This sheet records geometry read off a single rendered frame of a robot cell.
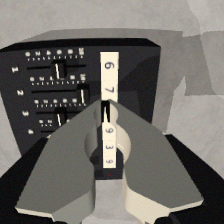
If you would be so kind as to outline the black lighting desk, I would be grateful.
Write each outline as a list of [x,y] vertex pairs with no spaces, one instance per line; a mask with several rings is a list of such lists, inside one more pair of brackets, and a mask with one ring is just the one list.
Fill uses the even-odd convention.
[[[152,124],[160,54],[161,46],[147,38],[43,40],[0,49],[0,94],[21,156],[99,98]],[[90,156],[95,181],[122,179],[123,153],[106,109],[97,135]]]

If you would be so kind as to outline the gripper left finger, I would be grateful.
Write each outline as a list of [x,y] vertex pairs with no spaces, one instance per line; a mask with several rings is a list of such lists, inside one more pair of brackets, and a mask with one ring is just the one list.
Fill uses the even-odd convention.
[[96,186],[90,156],[98,147],[104,111],[105,100],[98,99],[40,138],[0,177],[0,224],[82,224],[93,213]]

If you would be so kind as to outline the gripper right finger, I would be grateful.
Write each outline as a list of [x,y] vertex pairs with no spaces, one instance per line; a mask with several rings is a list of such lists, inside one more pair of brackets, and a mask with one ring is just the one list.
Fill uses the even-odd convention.
[[138,224],[164,216],[173,224],[224,224],[224,179],[213,168],[116,101],[105,100],[105,109],[123,153],[124,206]]

